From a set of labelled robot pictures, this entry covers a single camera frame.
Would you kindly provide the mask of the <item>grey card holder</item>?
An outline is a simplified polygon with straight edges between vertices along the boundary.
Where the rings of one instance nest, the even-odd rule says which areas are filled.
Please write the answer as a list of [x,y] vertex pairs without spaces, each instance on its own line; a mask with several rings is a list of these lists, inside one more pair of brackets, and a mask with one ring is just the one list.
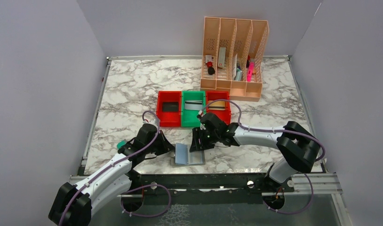
[[171,165],[175,167],[205,165],[204,151],[191,152],[190,147],[190,145],[176,143]]

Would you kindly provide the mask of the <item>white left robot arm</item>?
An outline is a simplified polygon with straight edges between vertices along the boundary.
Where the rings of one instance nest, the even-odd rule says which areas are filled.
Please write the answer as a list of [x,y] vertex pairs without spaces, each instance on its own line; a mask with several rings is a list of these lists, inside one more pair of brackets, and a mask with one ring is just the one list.
[[102,168],[72,185],[64,183],[58,190],[48,218],[58,226],[87,226],[92,216],[115,196],[130,190],[136,177],[127,173],[143,162],[146,155],[156,156],[175,150],[163,132],[144,124],[136,137],[122,141],[118,152]]

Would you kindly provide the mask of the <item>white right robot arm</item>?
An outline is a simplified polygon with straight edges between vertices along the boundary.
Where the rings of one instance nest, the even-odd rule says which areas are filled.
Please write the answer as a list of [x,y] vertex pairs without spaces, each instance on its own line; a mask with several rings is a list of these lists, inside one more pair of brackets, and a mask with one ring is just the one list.
[[257,145],[278,149],[282,158],[265,175],[265,182],[279,187],[292,175],[310,173],[323,154],[323,145],[295,121],[283,127],[255,128],[239,121],[225,123],[213,113],[197,117],[203,128],[192,130],[191,152],[212,149],[217,143],[224,146]]

